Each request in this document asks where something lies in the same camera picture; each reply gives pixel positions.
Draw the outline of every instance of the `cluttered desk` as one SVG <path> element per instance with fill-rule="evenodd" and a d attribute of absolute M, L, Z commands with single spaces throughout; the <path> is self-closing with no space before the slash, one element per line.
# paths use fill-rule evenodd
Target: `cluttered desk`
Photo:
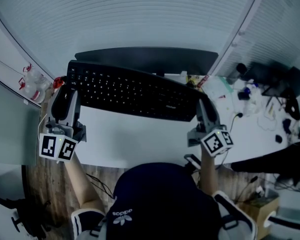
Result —
<path fill-rule="evenodd" d="M 126 96 L 119 97 L 125 99 L 122 100 L 121 106 L 110 104 L 112 101 L 118 102 L 114 87 L 116 81 L 112 79 L 110 81 L 110 78 L 119 76 L 117 79 L 118 83 L 120 83 L 119 87 L 124 86 L 124 88 L 129 89 L 129 85 L 124 82 L 126 79 L 120 79 L 121 73 L 116 71 L 118 69 L 114 69 L 111 72 L 112 74 L 107 75 L 98 72 L 98 67 L 103 66 L 96 64 L 87 65 L 80 61 L 71 61 L 68 66 L 68 82 L 66 85 L 70 86 L 72 90 L 80 90 L 80 85 L 85 85 L 84 91 L 86 96 L 82 97 L 79 119 L 81 124 L 86 126 L 84 129 L 86 131 L 84 133 L 86 142 L 80 142 L 79 139 L 78 142 L 80 143 L 75 147 L 80 162 L 83 164 L 114 168 L 131 168 L 151 162 L 184 165 L 186 154 L 194 154 L 197 158 L 200 158 L 199 146 L 189 144 L 187 133 L 189 135 L 192 129 L 198 129 L 200 124 L 206 128 L 209 122 L 214 123 L 214 125 L 204 130 L 204 138 L 208 138 L 210 133 L 217 129 L 228 131 L 233 140 L 233 142 L 230 141 L 232 143 L 231 146 L 220 150 L 217 155 L 213 155 L 215 156 L 216 165 L 267 155 L 285 149 L 291 143 L 298 141 L 297 130 L 300 127 L 300 121 L 286 113 L 282 106 L 285 99 L 261 95 L 261 90 L 256 84 L 247 84 L 245 81 L 238 80 L 230 85 L 223 77 L 217 76 L 192 76 L 192 79 L 190 79 L 187 74 L 166 75 L 164 78 L 183 83 L 174 86 L 174 82 L 155 76 L 155 79 L 150 80 L 154 81 L 153 83 L 159 81 L 161 84 L 160 88 L 163 90 L 164 87 L 165 92 L 169 92 L 170 85 L 172 85 L 171 89 L 174 87 L 182 89 L 184 87 L 180 92 L 180 94 L 184 94 L 184 100 L 181 103 L 182 109 L 177 109 L 178 113 L 174 111 L 174 108 L 178 107 L 180 103 L 177 100 L 178 98 L 174 97 L 176 99 L 174 100 L 175 104 L 164 104 L 164 111 L 160 110 L 156 114 L 156 111 L 153 108 L 150 109 L 150 107 L 160 106 L 158 103 L 164 99 L 158 98 L 157 95 L 165 97 L 166 94 L 155 93 L 155 89 L 152 89 L 152 87 L 156 87 L 152 86 L 147 90 L 146 97 L 141 97 L 145 91 L 145 86 L 140 81 L 137 82 L 140 86 L 131 83 L 130 87 L 133 87 L 131 95 L 127 95 L 128 91 L 125 90 L 127 92 Z M 138 71 L 131 72 L 131 76 L 134 79 L 136 79 L 135 73 L 139 77 Z M 100 89 L 102 86 L 99 86 L 101 79 L 104 80 L 103 88 L 108 88 L 106 86 L 108 83 L 113 85 L 111 86 L 114 87 L 111 93 L 102 92 L 102 89 Z M 186 87 L 184 84 L 189 81 L 196 82 L 193 83 L 195 87 L 199 91 L 202 88 L 204 92 Z M 244 96 L 242 98 L 242 93 L 247 92 L 247 90 L 252 92 L 249 94 L 252 98 L 247 99 Z M 103 107 L 89 104 L 91 99 L 101 99 L 101 96 L 95 96 L 97 92 L 101 95 L 110 95 L 114 99 L 109 99 L 107 104 L 103 104 Z M 156 100 L 150 100 L 151 92 L 153 92 Z M 203 121 L 200 120 L 197 101 L 206 98 L 204 93 L 207 94 L 208 99 L 204 102 L 201 112 L 209 114 L 211 110 L 214 110 L 210 107 L 213 104 L 212 106 L 215 106 L 215 114 L 218 118 L 211 120 L 207 118 L 208 115 L 206 114 Z M 124 107 L 125 102 L 128 102 L 128 99 L 133 99 L 134 95 L 138 95 L 139 101 L 142 100 L 142 103 L 136 104 L 134 109 L 127 110 L 127 107 Z M 288 125 L 284 126 L 284 120 L 289 121 Z M 217 147 L 218 141 L 211 145 Z"/>

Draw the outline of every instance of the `wooden floor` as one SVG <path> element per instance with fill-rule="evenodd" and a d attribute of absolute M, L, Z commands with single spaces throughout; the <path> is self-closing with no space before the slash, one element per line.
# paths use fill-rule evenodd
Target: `wooden floor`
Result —
<path fill-rule="evenodd" d="M 47 103 L 41 104 L 41 117 L 46 114 Z M 113 191 L 119 177 L 125 172 L 124 169 L 100 167 L 92 165 L 83 165 L 86 173 L 99 178 Z M 235 200 L 242 190 L 247 186 L 248 182 L 257 174 L 246 172 L 233 172 L 227 168 L 221 167 L 218 171 L 219 189 L 225 192 L 231 199 Z M 258 174 L 259 178 L 264 178 L 264 174 Z M 197 182 L 198 173 L 193 174 L 193 179 Z M 240 200 L 246 200 L 259 185 L 264 185 L 264 182 L 258 179 L 250 184 L 243 192 Z M 28 192 L 34 196 L 38 204 L 44 204 L 50 201 L 46 209 L 47 219 L 56 225 L 58 228 L 52 228 L 47 233 L 49 240 L 73 239 L 73 227 L 71 224 L 71 213 L 79 208 L 74 191 L 72 189 L 70 179 L 65 169 L 64 163 L 56 163 L 53 160 L 37 157 L 36 166 L 27 166 L 26 182 Z M 106 211 L 113 204 L 113 200 L 105 193 L 95 188 L 100 195 Z"/>

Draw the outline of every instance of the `white cable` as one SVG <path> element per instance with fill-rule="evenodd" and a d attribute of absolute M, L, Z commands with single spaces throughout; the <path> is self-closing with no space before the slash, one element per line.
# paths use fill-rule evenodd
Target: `white cable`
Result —
<path fill-rule="evenodd" d="M 38 130 L 37 130 L 37 134 L 36 134 L 36 136 L 38 137 L 38 141 L 40 141 L 40 139 L 39 139 L 39 127 L 40 127 L 41 123 L 43 122 L 43 120 L 46 118 L 46 116 L 47 116 L 47 114 L 44 115 L 44 117 L 41 119 L 41 121 L 38 125 Z"/>

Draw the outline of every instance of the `striped sleeve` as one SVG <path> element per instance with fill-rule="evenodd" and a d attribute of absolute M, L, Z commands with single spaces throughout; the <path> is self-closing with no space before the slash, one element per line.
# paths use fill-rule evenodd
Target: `striped sleeve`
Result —
<path fill-rule="evenodd" d="M 98 209 L 86 208 L 74 211 L 71 215 L 74 239 L 84 231 L 93 230 L 104 217 L 105 214 Z"/>

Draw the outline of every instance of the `desk surface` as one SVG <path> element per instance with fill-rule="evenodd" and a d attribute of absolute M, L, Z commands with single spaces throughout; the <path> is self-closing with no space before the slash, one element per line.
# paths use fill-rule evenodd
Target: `desk surface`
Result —
<path fill-rule="evenodd" d="M 234 147 L 230 149 L 225 163 L 260 157 L 288 146 L 282 121 L 291 117 L 284 109 L 279 111 L 278 105 L 274 108 L 276 120 L 265 118 L 268 100 L 269 97 L 262 97 L 263 108 L 260 113 L 235 119 L 231 131 Z M 243 111 L 244 101 L 238 100 L 237 91 L 234 90 L 226 98 L 219 98 L 214 103 L 221 123 L 230 129 L 234 116 Z M 200 158 L 199 146 L 187 146 L 187 132 L 197 125 L 196 118 L 191 122 L 178 122 L 82 106 L 79 121 L 86 125 L 87 133 L 87 142 L 80 142 L 76 148 L 83 164 L 131 168 L 152 162 L 185 165 L 186 154 L 194 154 Z M 282 143 L 275 141 L 276 135 L 282 137 Z M 224 155 L 218 155 L 215 163 L 221 164 L 223 158 Z"/>

